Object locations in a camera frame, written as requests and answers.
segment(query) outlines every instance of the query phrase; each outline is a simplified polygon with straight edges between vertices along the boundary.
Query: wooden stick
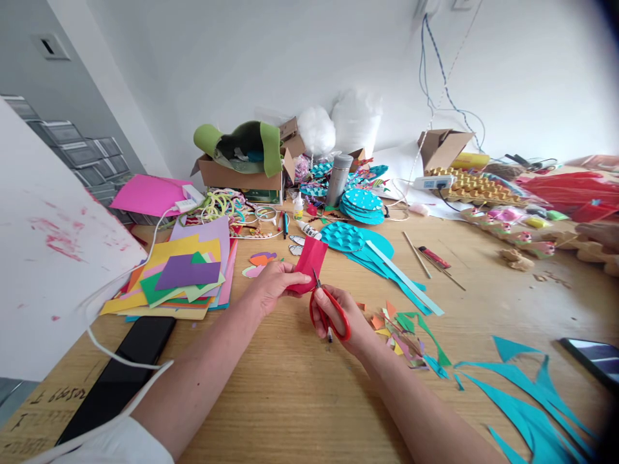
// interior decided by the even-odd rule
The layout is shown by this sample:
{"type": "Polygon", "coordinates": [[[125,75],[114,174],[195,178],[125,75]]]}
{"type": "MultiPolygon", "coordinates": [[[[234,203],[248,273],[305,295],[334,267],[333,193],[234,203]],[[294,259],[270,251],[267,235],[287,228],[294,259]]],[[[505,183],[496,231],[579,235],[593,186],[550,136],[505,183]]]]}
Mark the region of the wooden stick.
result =
{"type": "Polygon", "coordinates": [[[434,264],[434,267],[435,267],[435,268],[437,268],[437,269],[438,269],[440,272],[442,272],[443,274],[445,274],[445,275],[446,275],[446,276],[447,276],[447,277],[448,277],[448,278],[449,278],[449,279],[450,279],[450,280],[451,280],[454,284],[456,284],[457,286],[459,286],[462,290],[466,291],[466,288],[462,287],[462,286],[460,285],[460,282],[458,282],[457,280],[455,280],[455,279],[453,278],[453,276],[447,272],[447,270],[446,270],[446,269],[443,269],[442,267],[440,267],[437,263],[435,263],[435,262],[434,262],[434,260],[433,260],[432,258],[430,258],[429,256],[426,256],[426,254],[425,254],[425,253],[422,253],[422,255],[424,255],[428,261],[430,261],[432,264],[434,264]]]}
{"type": "Polygon", "coordinates": [[[404,234],[404,236],[406,237],[406,241],[408,242],[408,244],[411,246],[411,248],[413,249],[413,252],[415,254],[415,256],[417,257],[417,260],[419,261],[419,264],[421,264],[421,266],[424,268],[424,271],[426,272],[426,275],[428,278],[432,278],[432,274],[430,274],[430,271],[427,270],[426,265],[424,264],[423,261],[421,261],[421,256],[419,256],[419,252],[417,251],[417,248],[415,248],[413,246],[413,244],[411,243],[411,239],[408,238],[408,234],[404,231],[402,231],[402,233],[404,234]]]}

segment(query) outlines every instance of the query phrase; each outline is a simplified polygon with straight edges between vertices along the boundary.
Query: red paper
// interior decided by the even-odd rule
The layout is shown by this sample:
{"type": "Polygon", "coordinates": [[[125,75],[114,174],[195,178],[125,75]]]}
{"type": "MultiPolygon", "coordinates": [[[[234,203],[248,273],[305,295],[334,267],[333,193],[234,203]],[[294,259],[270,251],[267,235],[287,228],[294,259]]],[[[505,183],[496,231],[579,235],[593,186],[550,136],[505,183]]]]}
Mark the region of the red paper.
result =
{"type": "Polygon", "coordinates": [[[299,258],[299,263],[297,263],[296,271],[310,276],[311,281],[308,284],[291,285],[288,287],[288,290],[303,295],[316,287],[316,279],[314,278],[313,271],[316,271],[316,275],[320,278],[320,270],[322,269],[322,263],[324,261],[324,255],[327,253],[327,248],[327,244],[320,240],[311,237],[305,238],[305,246],[299,258]]]}

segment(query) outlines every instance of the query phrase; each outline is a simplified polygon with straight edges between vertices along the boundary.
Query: smartphone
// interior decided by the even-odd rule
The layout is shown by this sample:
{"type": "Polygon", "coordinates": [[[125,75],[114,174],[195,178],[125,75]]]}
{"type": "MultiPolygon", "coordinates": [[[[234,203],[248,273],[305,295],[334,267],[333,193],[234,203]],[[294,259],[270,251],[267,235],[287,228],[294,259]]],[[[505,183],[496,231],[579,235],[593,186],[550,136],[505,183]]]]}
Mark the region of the smartphone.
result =
{"type": "Polygon", "coordinates": [[[606,343],[562,338],[567,349],[595,378],[615,395],[619,395],[619,349],[606,343]]]}
{"type": "MultiPolygon", "coordinates": [[[[128,361],[155,364],[174,329],[171,317],[140,317],[116,350],[128,361]]],[[[115,418],[152,375],[151,369],[110,360],[71,422],[56,442],[60,445],[115,418]]]]}

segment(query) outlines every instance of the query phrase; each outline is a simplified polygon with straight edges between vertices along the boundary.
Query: power strip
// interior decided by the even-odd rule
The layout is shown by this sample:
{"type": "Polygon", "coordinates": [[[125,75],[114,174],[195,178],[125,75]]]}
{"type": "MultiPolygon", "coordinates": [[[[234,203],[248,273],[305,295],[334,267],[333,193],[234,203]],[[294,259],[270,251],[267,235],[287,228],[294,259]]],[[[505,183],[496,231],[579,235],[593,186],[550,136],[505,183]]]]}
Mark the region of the power strip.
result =
{"type": "Polygon", "coordinates": [[[413,188],[432,190],[437,189],[439,185],[441,188],[449,188],[455,181],[456,177],[452,175],[417,177],[413,183],[413,188]]]}

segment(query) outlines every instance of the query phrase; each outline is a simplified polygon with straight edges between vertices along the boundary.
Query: red scissors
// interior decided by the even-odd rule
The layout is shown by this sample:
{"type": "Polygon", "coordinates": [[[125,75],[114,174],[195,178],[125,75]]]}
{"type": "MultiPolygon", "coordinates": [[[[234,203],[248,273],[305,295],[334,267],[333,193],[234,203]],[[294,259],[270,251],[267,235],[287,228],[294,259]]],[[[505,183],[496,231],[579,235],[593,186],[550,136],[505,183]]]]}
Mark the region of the red scissors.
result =
{"type": "MultiPolygon", "coordinates": [[[[309,317],[311,318],[311,322],[314,327],[316,327],[316,322],[314,321],[314,317],[311,312],[311,305],[314,302],[314,292],[317,289],[321,288],[322,284],[320,283],[320,279],[318,279],[318,276],[316,275],[316,270],[312,269],[312,271],[314,272],[314,278],[316,279],[316,287],[314,288],[314,290],[312,290],[311,298],[309,299],[309,317]]],[[[348,340],[350,340],[350,324],[348,323],[348,317],[346,317],[346,313],[342,309],[342,306],[337,302],[333,295],[331,295],[331,293],[329,293],[325,288],[323,288],[322,291],[324,291],[324,294],[327,296],[327,298],[329,298],[329,300],[331,300],[333,306],[335,306],[335,309],[337,310],[338,314],[342,318],[342,321],[344,322],[344,327],[346,328],[346,330],[344,331],[344,334],[341,335],[333,325],[333,321],[329,319],[329,316],[325,314],[320,305],[317,304],[316,307],[318,308],[318,312],[320,313],[320,319],[322,320],[322,324],[325,329],[333,330],[337,338],[339,338],[343,342],[347,342],[348,340]]]]}

